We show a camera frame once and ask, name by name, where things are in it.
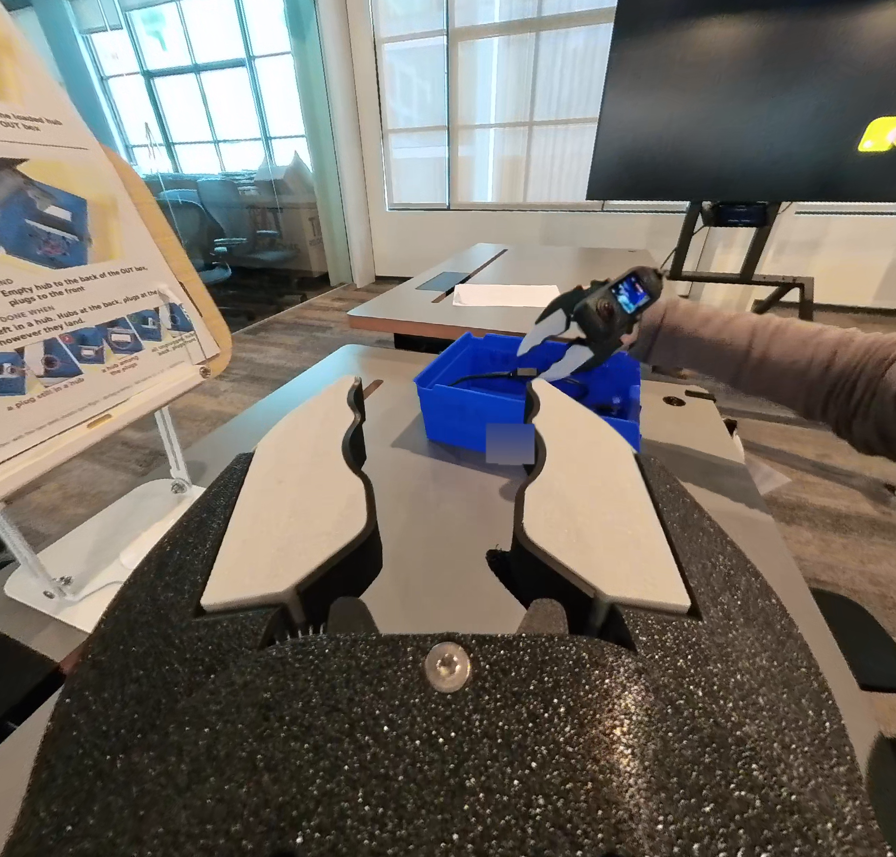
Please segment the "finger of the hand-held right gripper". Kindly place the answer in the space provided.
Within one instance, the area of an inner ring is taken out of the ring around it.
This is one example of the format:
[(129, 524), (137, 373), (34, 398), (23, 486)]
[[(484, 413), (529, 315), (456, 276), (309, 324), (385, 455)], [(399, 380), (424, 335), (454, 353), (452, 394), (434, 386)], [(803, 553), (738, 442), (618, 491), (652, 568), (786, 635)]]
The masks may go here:
[(573, 311), (566, 305), (548, 305), (539, 315), (531, 330), (520, 342), (520, 356), (543, 344), (544, 341), (563, 335), (573, 321)]
[(588, 372), (596, 367), (593, 350), (585, 342), (573, 342), (564, 355), (547, 369), (548, 382), (568, 379), (579, 372)]

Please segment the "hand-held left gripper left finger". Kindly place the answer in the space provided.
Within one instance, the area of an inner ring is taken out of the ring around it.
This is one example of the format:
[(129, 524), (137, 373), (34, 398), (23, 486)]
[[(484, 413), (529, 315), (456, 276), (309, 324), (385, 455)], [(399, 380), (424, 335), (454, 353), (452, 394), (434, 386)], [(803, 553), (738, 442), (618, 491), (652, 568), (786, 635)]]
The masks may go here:
[(326, 627), (384, 565), (375, 493), (364, 471), (364, 386), (338, 378), (254, 448), (211, 567), (207, 614), (284, 608), (297, 627)]

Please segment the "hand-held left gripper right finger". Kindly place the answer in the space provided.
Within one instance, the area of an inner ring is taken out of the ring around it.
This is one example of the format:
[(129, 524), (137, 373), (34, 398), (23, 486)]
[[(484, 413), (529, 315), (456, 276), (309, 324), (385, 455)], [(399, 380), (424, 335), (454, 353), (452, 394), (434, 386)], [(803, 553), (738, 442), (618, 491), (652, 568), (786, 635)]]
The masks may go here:
[(514, 498), (512, 592), (558, 604), (572, 634), (623, 612), (695, 618), (695, 603), (639, 454), (607, 421), (543, 380), (528, 385), (534, 461)]

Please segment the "blue plastic bin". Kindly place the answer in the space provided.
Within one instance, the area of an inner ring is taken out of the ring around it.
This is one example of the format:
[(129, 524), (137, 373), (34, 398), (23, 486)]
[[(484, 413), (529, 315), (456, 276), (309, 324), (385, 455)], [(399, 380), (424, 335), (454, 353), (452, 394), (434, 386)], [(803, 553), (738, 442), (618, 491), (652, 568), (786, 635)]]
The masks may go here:
[[(545, 341), (517, 355), (521, 337), (465, 333), (415, 377), (427, 438), (485, 452), (489, 424), (523, 423), (528, 376), (561, 358), (564, 341)], [(588, 372), (554, 386), (598, 414), (624, 440), (641, 449), (641, 365), (619, 352)]]

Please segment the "person's right forearm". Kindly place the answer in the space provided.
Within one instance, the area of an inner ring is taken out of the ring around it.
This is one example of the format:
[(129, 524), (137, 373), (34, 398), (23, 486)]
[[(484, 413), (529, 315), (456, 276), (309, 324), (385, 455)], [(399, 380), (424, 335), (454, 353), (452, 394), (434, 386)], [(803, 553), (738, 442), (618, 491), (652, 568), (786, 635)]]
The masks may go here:
[(895, 460), (895, 335), (730, 312), (678, 297), (648, 308), (623, 348), (692, 370), (822, 424), (858, 452)]

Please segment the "white paper sheet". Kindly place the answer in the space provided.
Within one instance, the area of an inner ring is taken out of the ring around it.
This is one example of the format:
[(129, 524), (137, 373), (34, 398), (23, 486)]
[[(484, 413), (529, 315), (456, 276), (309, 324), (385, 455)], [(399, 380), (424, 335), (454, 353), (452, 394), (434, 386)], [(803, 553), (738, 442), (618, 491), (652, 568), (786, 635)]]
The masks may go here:
[(459, 283), (453, 291), (454, 307), (543, 309), (561, 295), (554, 284)]

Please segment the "grey conference table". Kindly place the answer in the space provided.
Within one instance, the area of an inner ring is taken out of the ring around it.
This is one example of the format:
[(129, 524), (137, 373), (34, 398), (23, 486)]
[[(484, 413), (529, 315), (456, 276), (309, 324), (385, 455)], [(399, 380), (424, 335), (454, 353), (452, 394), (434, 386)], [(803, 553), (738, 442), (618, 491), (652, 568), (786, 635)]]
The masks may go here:
[(478, 243), (349, 312), (352, 328), (403, 338), (454, 341), (465, 332), (523, 336), (535, 308), (454, 306), (452, 290), (425, 284), (444, 273), (461, 283), (557, 285), (567, 291), (591, 280), (613, 279), (635, 266), (656, 267), (646, 250), (576, 246), (506, 246)]

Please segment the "black media box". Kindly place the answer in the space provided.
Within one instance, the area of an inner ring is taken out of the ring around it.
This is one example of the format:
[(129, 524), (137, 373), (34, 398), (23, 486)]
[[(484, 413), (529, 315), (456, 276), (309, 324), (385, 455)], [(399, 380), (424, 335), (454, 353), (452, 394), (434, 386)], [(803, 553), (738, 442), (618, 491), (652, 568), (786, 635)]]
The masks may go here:
[(769, 224), (769, 211), (774, 207), (767, 202), (711, 202), (700, 203), (700, 218), (709, 228), (759, 229)]

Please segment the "white display stand base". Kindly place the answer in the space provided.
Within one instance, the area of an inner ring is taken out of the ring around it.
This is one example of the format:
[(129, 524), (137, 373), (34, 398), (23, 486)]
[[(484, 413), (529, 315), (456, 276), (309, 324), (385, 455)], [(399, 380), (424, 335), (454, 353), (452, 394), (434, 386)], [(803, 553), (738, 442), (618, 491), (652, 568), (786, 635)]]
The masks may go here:
[(3, 594), (90, 634), (140, 562), (204, 493), (192, 482), (170, 409), (154, 414), (168, 477), (144, 482), (36, 552), (2, 509), (2, 542), (16, 566)]

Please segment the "black television stand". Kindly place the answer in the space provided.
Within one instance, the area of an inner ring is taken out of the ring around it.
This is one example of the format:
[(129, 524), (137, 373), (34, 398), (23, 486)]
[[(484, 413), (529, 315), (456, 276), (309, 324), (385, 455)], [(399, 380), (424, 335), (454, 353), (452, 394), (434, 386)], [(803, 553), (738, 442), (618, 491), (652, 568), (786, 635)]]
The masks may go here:
[[(769, 293), (755, 303), (752, 308), (752, 312), (756, 315), (768, 313), (772, 308), (782, 303), (784, 298), (794, 292), (797, 294), (798, 319), (807, 322), (813, 321), (814, 280), (812, 277), (767, 274), (759, 271), (759, 265), (770, 240), (774, 224), (781, 212), (781, 203), (767, 202), (774, 207), (769, 211), (769, 224), (759, 229), (750, 229), (705, 227), (700, 218), (701, 202), (697, 200), (690, 201), (687, 204), (678, 240), (667, 257), (669, 269), (666, 270), (666, 278), (670, 281), (680, 281), (689, 284), (768, 289)], [(740, 266), (733, 272), (686, 270), (686, 260), (693, 239), (699, 232), (712, 229), (738, 229), (752, 233)]]

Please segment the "large grid window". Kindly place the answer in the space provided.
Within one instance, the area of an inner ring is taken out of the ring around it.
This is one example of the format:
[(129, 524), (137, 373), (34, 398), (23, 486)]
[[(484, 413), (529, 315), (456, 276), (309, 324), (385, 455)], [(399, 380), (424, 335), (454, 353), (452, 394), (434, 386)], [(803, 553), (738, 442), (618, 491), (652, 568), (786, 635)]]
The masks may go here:
[(618, 0), (368, 0), (391, 210), (582, 204)]

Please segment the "cardboard box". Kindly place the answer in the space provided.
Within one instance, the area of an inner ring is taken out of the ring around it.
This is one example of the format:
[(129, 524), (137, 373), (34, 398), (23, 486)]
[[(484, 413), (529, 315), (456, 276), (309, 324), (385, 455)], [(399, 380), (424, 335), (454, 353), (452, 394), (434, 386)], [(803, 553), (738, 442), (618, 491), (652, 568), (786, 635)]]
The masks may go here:
[(284, 166), (262, 163), (254, 174), (249, 203), (265, 226), (278, 232), (279, 244), (295, 254), (292, 268), (306, 277), (327, 275), (315, 181), (299, 154)]

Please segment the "large black television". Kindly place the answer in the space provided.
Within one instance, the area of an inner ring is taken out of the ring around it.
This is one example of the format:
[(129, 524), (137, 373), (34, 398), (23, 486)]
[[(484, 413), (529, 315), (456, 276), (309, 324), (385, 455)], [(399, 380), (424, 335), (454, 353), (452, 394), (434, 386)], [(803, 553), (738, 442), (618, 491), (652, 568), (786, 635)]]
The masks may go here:
[(617, 0), (589, 201), (894, 202), (894, 0)]

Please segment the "grey office chair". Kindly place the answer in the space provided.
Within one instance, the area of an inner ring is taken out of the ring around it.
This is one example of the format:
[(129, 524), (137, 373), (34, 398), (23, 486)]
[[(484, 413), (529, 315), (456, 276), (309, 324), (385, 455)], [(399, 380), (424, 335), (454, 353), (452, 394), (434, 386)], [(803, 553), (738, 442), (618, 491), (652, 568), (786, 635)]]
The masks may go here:
[(285, 246), (276, 229), (260, 227), (245, 205), (237, 184), (230, 179), (197, 179), (200, 202), (220, 229), (212, 255), (231, 266), (258, 270), (286, 269), (296, 252)]
[(230, 266), (214, 259), (217, 224), (204, 208), (196, 188), (167, 188), (157, 203), (203, 284), (217, 286), (231, 277)]

